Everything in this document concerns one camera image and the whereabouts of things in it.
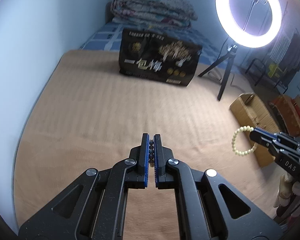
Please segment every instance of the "tripod leg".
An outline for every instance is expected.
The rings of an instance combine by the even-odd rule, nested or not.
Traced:
[[[230,55],[229,59],[228,59],[228,64],[227,64],[227,67],[226,67],[226,71],[225,71],[225,74],[223,75],[223,79],[222,79],[222,82],[221,82],[221,88],[220,88],[220,91],[219,91],[219,94],[218,94],[218,97],[217,97],[219,101],[221,100],[223,91],[226,88],[226,84],[227,84],[227,81],[228,81],[228,78],[229,78],[229,75],[230,75],[230,72],[231,72],[233,61],[234,61],[234,56]]]
[[[202,73],[200,73],[198,75],[198,77],[202,77],[204,74],[208,73],[210,70],[212,70],[213,68],[215,68],[216,66],[218,66],[221,62],[225,61],[228,57],[229,57],[229,53],[227,53],[224,56],[220,57],[214,63],[212,63],[212,65],[210,67],[208,67],[205,71],[203,71]]]

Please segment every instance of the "blue bed sheet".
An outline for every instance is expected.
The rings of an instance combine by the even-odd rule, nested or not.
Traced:
[[[124,28],[134,28],[138,30],[150,30],[159,34],[165,34],[172,38],[183,41],[189,41],[202,46],[202,53],[199,63],[211,65],[218,57],[219,50],[215,48],[211,42],[195,29],[170,29],[170,28],[148,28],[145,25],[129,25],[119,23],[107,23],[100,30],[91,36],[80,49],[89,50],[108,50],[119,51],[122,39],[122,30]],[[226,62],[219,65],[220,68],[226,68]],[[232,68],[232,72],[237,72],[236,67]]]

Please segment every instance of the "floral blanket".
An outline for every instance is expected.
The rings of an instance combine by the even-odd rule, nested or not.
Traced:
[[[181,28],[190,27],[190,20],[198,18],[185,0],[113,0],[111,12],[116,22]]]

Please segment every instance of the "brown mat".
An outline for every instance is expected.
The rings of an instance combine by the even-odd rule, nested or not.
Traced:
[[[199,64],[200,73],[206,66]],[[238,127],[229,105],[240,91],[194,77],[188,87],[127,77],[118,72],[118,53],[74,50],[63,55],[26,125],[14,173],[14,202],[21,225],[85,169],[104,170],[126,158],[142,133],[162,136],[163,145],[192,168],[216,169],[268,215],[280,170],[261,170],[253,155],[235,156]],[[251,88],[241,76],[234,83]],[[244,136],[237,148],[250,146]],[[130,190],[126,239],[179,239],[174,193],[154,187]]]

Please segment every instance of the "light stand pole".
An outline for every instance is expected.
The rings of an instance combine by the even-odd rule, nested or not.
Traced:
[[[244,23],[244,26],[242,28],[242,30],[244,30],[244,31],[246,30],[247,25],[249,23],[253,7],[259,2],[259,0],[251,0],[251,1],[252,1],[251,6],[250,6],[250,9],[249,9],[246,21]],[[215,68],[216,66],[218,66],[219,64],[224,62],[226,59],[228,59],[228,64],[227,64],[227,67],[226,67],[226,71],[223,75],[223,79],[222,79],[222,82],[221,82],[221,88],[220,88],[220,91],[219,91],[219,94],[218,94],[218,97],[217,97],[217,99],[219,101],[221,100],[222,94],[223,94],[223,92],[226,88],[226,84],[227,84],[227,81],[228,81],[228,78],[229,78],[229,75],[230,75],[230,72],[231,72],[231,68],[232,68],[232,65],[233,65],[233,62],[234,62],[234,58],[235,58],[236,53],[237,53],[237,49],[238,49],[237,43],[235,43],[231,47],[228,47],[227,54],[225,54],[224,56],[217,59],[214,63],[212,63],[212,65],[210,67],[208,67],[205,71],[203,71],[202,73],[200,73],[198,75],[198,77],[202,77],[204,74],[208,73],[210,70],[212,70],[213,68]]]

